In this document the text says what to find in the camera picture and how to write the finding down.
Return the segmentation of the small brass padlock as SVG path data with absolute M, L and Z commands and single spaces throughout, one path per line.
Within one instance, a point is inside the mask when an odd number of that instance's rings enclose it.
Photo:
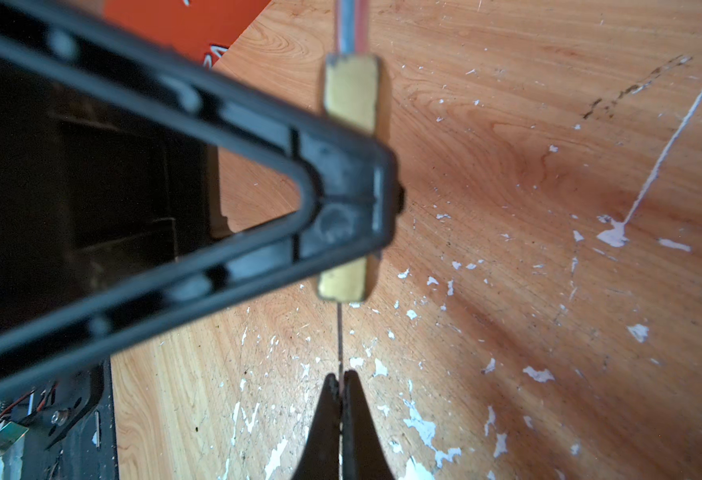
M 381 66 L 369 52 L 369 3 L 342 0 L 335 9 L 336 52 L 327 57 L 322 77 L 322 107 L 330 118 L 372 137 L 380 135 Z M 377 282 L 380 254 L 374 252 L 321 273 L 324 300 L 361 303 Z

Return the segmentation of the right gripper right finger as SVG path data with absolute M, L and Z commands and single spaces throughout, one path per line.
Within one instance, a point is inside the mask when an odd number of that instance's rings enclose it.
M 354 370 L 344 373 L 341 407 L 342 478 L 393 480 L 360 377 Z

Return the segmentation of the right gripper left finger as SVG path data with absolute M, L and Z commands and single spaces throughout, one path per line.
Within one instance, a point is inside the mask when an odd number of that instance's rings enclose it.
M 340 478 L 340 435 L 342 403 L 339 382 L 328 374 L 319 400 L 303 453 L 294 470 L 293 480 Z

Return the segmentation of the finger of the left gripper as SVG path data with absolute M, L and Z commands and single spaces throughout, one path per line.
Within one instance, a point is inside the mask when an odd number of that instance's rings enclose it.
M 55 1 L 0 1 L 0 59 L 217 152 L 228 234 L 0 334 L 0 400 L 386 247 L 395 154 Z

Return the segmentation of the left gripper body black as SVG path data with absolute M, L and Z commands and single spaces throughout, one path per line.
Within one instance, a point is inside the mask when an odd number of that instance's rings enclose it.
M 0 59 L 0 334 L 228 232 L 214 147 Z

